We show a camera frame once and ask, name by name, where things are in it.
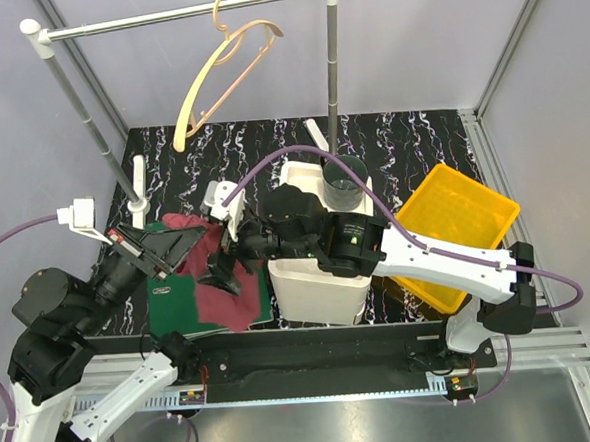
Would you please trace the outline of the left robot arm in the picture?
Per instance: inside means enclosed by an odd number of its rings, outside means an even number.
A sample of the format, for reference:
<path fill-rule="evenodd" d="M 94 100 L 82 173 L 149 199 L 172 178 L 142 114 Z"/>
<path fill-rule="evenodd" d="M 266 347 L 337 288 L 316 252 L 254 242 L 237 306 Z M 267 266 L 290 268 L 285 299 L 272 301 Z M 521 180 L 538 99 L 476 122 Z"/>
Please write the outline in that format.
<path fill-rule="evenodd" d="M 12 308 L 26 327 L 11 351 L 11 399 L 1 442 L 106 442 L 154 393 L 201 375 L 199 349 L 159 337 L 140 368 L 94 408 L 64 413 L 97 350 L 90 340 L 148 278 L 173 275 L 206 229 L 109 229 L 108 254 L 83 281 L 58 268 L 32 274 Z"/>

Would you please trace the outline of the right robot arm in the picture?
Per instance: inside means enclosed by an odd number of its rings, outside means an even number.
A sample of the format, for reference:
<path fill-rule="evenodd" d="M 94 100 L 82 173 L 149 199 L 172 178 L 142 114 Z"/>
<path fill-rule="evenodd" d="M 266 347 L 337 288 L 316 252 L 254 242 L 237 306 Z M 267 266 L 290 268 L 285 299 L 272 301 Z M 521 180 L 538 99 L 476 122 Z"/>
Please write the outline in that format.
<path fill-rule="evenodd" d="M 480 249 L 401 232 L 381 217 L 332 212 L 316 194 L 287 183 L 267 195 L 253 218 L 221 201 L 210 216 L 225 229 L 199 281 L 232 296 L 242 290 L 236 265 L 288 258 L 312 258 L 335 277 L 407 277 L 463 290 L 471 300 L 445 321 L 436 347 L 450 368 L 464 365 L 493 334 L 520 336 L 534 327 L 534 254 L 526 243 Z"/>

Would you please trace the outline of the beige wooden clothes hanger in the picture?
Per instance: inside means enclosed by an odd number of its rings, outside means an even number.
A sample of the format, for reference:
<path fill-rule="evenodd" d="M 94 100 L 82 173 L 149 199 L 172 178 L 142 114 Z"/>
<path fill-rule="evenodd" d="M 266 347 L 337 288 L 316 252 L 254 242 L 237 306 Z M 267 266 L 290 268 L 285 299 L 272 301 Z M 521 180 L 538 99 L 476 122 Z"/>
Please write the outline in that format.
<path fill-rule="evenodd" d="M 266 18 L 249 19 L 230 27 L 220 18 L 220 7 L 227 0 L 214 0 L 211 10 L 214 27 L 223 40 L 205 60 L 185 94 L 177 115 L 172 142 L 182 154 L 193 137 L 228 100 L 257 65 L 279 42 L 284 33 Z"/>

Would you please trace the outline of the maroon tank top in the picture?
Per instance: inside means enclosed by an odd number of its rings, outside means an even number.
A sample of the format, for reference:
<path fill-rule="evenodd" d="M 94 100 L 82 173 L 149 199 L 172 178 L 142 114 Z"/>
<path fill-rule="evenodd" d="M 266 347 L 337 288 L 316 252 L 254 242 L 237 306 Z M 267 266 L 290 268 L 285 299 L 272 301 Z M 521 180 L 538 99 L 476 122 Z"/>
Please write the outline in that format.
<path fill-rule="evenodd" d="M 220 245 L 223 227 L 211 224 L 193 214 L 180 213 L 164 214 L 162 223 L 167 229 L 172 230 L 197 226 L 205 228 L 205 234 L 177 270 L 179 275 L 192 276 L 194 279 L 194 298 L 199 320 L 202 323 L 214 323 L 234 332 L 247 329 L 261 314 L 258 275 L 248 274 L 241 264 L 235 265 L 234 276 L 242 285 L 238 296 L 210 285 L 202 285 L 199 281 L 200 276 L 207 270 L 208 256 L 216 252 Z"/>

